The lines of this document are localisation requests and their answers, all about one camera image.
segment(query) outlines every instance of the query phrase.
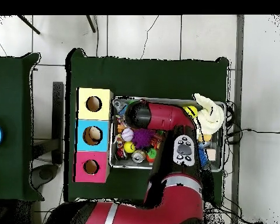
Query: yellow plush toy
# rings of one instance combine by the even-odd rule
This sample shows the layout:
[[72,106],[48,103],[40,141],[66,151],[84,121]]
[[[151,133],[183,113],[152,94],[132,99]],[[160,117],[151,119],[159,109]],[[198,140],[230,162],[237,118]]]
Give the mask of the yellow plush toy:
[[198,114],[198,110],[196,107],[194,106],[187,106],[187,107],[183,107],[183,109],[187,112],[187,114],[189,116],[191,116],[192,118],[195,118]]

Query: cube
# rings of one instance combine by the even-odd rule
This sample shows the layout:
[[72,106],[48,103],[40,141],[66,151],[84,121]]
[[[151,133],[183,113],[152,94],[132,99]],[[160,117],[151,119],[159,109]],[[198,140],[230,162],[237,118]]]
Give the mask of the cube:
[[83,152],[76,154],[74,182],[105,183],[109,174],[109,152]]
[[[101,151],[106,152],[109,149],[109,121],[98,120],[78,120],[78,136],[76,137],[77,151]],[[84,140],[85,131],[89,132],[89,127],[96,127],[101,130],[102,138],[97,145],[89,145]]]
[[113,93],[109,89],[77,88],[78,118],[80,120],[110,119]]

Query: round hole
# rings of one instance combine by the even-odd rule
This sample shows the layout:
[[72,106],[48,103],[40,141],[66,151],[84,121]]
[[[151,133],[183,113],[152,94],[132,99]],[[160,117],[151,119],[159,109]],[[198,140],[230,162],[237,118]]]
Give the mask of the round hole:
[[83,140],[88,145],[98,145],[103,139],[103,132],[99,127],[87,127],[83,132]]
[[95,160],[88,160],[83,165],[84,171],[89,174],[96,174],[100,166]]
[[86,108],[94,113],[99,111],[101,107],[102,101],[97,96],[91,96],[86,101]]

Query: green table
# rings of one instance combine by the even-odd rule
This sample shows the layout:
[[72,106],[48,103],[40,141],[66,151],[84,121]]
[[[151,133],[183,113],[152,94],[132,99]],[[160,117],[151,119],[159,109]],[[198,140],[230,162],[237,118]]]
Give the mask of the green table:
[[[74,183],[76,88],[110,89],[115,96],[192,99],[194,93],[226,101],[228,60],[160,61],[156,59],[124,59],[87,57],[83,50],[73,49],[66,59],[66,124],[65,140],[65,200],[75,198],[119,198],[142,200],[149,171],[113,169],[107,182]],[[222,172],[214,173],[215,201],[221,204]]]
[[0,57],[0,199],[42,200],[29,183],[32,160],[30,72],[37,53]]

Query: table leg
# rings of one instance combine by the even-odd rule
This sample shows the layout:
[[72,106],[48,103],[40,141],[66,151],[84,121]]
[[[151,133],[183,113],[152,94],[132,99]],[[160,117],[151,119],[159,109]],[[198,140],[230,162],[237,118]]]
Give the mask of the table leg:
[[63,161],[64,126],[64,84],[62,82],[53,82],[52,107],[52,138],[34,143],[32,159],[52,152],[52,163],[60,165]]
[[24,16],[18,15],[18,18],[20,18],[23,22],[25,22],[25,24],[27,24],[37,34],[40,34],[40,32]]
[[87,17],[87,20],[88,20],[88,22],[89,22],[89,24],[90,24],[90,27],[91,27],[91,29],[92,29],[92,32],[95,33],[95,32],[96,32],[96,29],[95,29],[95,27],[94,27],[94,25],[93,25],[93,22],[92,22],[90,16],[89,16],[89,15],[86,15],[86,17]]

